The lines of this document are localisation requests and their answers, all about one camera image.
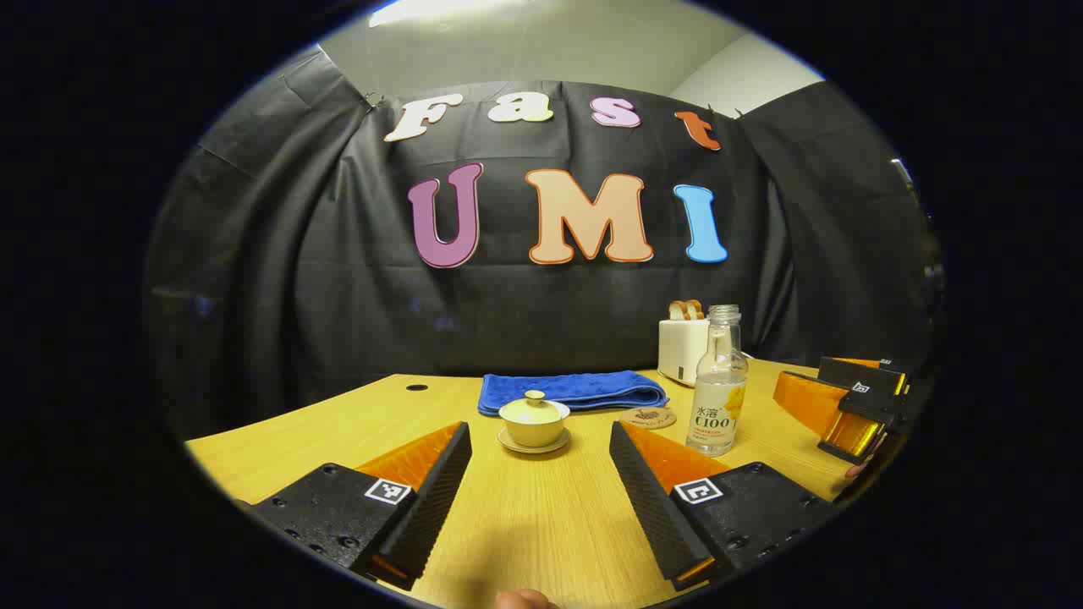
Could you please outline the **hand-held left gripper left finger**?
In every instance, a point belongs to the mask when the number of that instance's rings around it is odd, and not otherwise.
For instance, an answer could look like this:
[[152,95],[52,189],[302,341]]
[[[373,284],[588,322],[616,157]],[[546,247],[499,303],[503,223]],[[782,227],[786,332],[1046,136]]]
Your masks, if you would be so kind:
[[322,464],[239,507],[325,562],[412,589],[471,458],[469,426],[456,422],[353,468]]

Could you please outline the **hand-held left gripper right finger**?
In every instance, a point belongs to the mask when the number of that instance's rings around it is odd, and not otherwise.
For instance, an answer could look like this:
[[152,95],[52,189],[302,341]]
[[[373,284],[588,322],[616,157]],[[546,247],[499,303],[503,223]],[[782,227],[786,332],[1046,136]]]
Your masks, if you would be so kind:
[[677,592],[754,569],[838,513],[764,462],[731,468],[623,420],[612,424],[608,453]]

